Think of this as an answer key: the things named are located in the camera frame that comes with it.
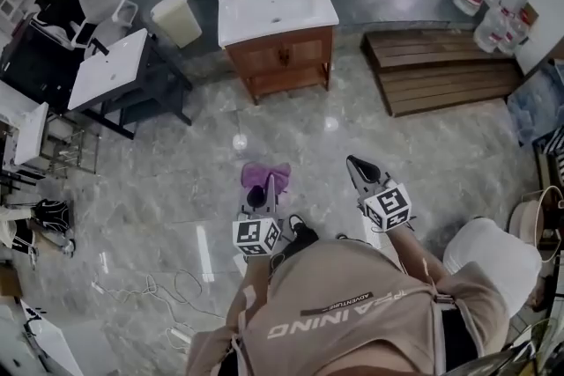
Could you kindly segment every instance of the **white countertop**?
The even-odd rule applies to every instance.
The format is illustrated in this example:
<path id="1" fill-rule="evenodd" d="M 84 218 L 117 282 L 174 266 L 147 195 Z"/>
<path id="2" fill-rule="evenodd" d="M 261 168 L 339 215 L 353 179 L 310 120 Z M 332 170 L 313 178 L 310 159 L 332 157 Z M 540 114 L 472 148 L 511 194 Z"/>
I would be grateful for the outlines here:
<path id="1" fill-rule="evenodd" d="M 72 88 L 69 110 L 133 82 L 137 78 L 146 38 L 147 31 L 143 28 L 108 46 L 108 56 L 98 52 L 84 60 Z"/>
<path id="2" fill-rule="evenodd" d="M 219 0 L 222 48 L 276 33 L 337 24 L 331 0 Z"/>

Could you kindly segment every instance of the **beige t-shirt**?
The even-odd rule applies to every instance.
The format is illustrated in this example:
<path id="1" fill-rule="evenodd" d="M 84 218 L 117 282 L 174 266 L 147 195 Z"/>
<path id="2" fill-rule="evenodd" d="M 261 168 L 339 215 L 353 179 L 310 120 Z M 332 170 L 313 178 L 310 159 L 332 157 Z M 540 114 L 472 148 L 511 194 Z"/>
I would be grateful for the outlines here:
<path id="1" fill-rule="evenodd" d="M 479 354 L 501 348 L 507 308 L 471 263 L 437 284 L 452 295 Z M 427 374 L 444 370 L 442 323 L 432 285 L 401 272 L 383 254 L 352 240 L 318 241 L 281 265 L 269 300 L 240 331 L 250 374 L 311 376 L 335 359 L 377 341 L 393 346 Z M 209 374 L 233 331 L 198 334 L 190 376 Z"/>

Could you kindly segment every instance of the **shoe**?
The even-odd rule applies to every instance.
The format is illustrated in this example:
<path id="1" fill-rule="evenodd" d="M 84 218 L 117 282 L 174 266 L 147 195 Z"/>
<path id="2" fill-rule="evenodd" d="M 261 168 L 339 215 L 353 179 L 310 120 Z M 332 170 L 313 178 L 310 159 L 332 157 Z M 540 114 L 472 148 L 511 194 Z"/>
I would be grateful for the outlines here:
<path id="1" fill-rule="evenodd" d="M 32 270 L 35 271 L 35 267 L 37 266 L 37 256 L 38 256 L 37 249 L 34 247 L 29 248 L 29 261 L 32 264 Z"/>
<path id="2" fill-rule="evenodd" d="M 298 235 L 298 230 L 301 227 L 307 227 L 306 222 L 301 219 L 299 215 L 293 214 L 290 215 L 288 218 L 288 224 L 290 225 L 290 230 L 293 232 L 294 235 Z"/>
<path id="3" fill-rule="evenodd" d="M 77 248 L 75 240 L 70 239 L 67 244 L 61 248 L 63 254 L 68 255 L 70 258 L 74 255 L 74 251 Z"/>

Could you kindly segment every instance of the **trash bin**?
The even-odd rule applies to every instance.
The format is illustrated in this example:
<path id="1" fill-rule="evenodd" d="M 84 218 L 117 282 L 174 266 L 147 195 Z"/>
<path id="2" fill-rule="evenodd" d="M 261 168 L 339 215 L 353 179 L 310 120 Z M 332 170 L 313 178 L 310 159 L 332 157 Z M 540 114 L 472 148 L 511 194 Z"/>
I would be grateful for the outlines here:
<path id="1" fill-rule="evenodd" d="M 162 0 L 152 7 L 151 19 L 179 48 L 187 46 L 202 34 L 188 0 Z"/>

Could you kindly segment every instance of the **white sink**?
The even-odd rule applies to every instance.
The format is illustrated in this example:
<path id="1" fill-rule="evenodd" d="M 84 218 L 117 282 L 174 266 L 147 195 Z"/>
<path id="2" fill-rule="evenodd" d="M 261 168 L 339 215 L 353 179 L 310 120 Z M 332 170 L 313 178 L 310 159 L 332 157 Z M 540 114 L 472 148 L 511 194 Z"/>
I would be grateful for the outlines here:
<path id="1" fill-rule="evenodd" d="M 304 28 L 335 26 L 331 0 L 219 0 L 218 40 L 236 42 Z"/>

